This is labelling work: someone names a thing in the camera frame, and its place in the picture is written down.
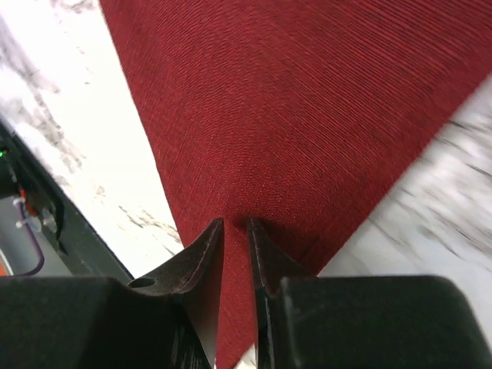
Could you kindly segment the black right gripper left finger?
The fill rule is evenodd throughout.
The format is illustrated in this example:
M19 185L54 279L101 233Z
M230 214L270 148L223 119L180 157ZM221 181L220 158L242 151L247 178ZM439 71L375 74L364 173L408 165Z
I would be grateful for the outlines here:
M3 277L3 368L211 368L224 222L122 284L107 277Z

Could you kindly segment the dark red cloth napkin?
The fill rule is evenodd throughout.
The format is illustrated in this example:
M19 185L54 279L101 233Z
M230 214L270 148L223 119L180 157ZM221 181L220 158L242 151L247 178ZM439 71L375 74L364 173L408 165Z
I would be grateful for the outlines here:
M224 221L216 365L255 339L245 223L319 272L491 70L489 1L103 1L178 233Z

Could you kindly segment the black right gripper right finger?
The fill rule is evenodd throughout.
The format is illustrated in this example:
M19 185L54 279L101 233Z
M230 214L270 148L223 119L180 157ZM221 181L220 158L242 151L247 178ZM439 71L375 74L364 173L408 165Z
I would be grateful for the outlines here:
M486 368L467 299L435 275L319 278L248 222L259 368Z

